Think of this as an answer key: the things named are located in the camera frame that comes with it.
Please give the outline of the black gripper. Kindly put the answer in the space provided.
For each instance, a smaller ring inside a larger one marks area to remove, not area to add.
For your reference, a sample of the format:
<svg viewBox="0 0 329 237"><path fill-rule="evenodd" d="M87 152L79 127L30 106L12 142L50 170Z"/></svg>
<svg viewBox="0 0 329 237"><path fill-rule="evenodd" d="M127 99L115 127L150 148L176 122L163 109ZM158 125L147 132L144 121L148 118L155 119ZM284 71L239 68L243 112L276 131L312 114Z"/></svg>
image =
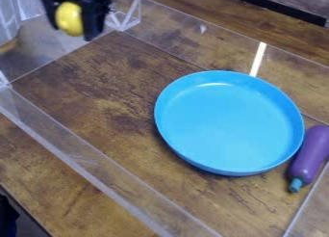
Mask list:
<svg viewBox="0 0 329 237"><path fill-rule="evenodd" d="M83 2L84 39L92 41L104 30L104 20L112 0L42 0L52 27L58 30L55 12L64 1Z"/></svg>

